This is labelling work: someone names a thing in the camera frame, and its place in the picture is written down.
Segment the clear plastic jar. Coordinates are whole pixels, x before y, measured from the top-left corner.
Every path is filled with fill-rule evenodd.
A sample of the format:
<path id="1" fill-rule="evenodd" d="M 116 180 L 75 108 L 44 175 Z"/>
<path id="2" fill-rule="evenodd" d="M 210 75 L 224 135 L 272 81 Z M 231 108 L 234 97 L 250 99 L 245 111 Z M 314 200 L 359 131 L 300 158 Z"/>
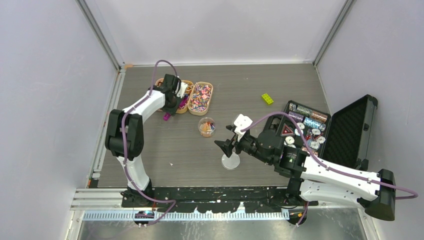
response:
<path id="1" fill-rule="evenodd" d="M 210 117 L 201 118 L 198 122 L 198 130 L 202 137 L 212 137 L 216 130 L 215 121 Z"/>

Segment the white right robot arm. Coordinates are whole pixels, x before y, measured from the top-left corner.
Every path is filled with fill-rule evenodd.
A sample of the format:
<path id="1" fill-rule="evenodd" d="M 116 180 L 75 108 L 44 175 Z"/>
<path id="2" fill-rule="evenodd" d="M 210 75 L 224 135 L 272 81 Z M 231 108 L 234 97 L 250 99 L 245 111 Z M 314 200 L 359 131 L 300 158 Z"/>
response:
<path id="1" fill-rule="evenodd" d="M 278 129 L 271 125 L 257 137 L 234 125 L 227 129 L 234 136 L 214 143 L 228 158 L 244 152 L 288 178 L 285 198 L 290 205 L 333 202 L 363 209 L 379 220 L 395 220 L 396 191 L 391 187 L 395 178 L 391 171 L 361 171 L 318 158 L 306 147 L 295 145 L 298 131 L 285 123 Z"/>

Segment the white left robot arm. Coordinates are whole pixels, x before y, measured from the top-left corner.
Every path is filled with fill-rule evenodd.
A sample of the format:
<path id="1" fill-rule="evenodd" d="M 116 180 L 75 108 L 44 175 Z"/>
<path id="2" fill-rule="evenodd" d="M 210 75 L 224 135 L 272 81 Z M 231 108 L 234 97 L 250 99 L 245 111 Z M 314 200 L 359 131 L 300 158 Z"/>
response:
<path id="1" fill-rule="evenodd" d="M 141 153 L 145 145 L 144 123 L 157 110 L 174 116 L 184 100 L 188 84 L 177 76 L 166 74 L 160 85 L 153 84 L 138 101 L 123 110 L 109 113 L 105 148 L 120 162 L 127 179 L 128 191 L 141 207 L 153 202 L 151 180 Z"/>

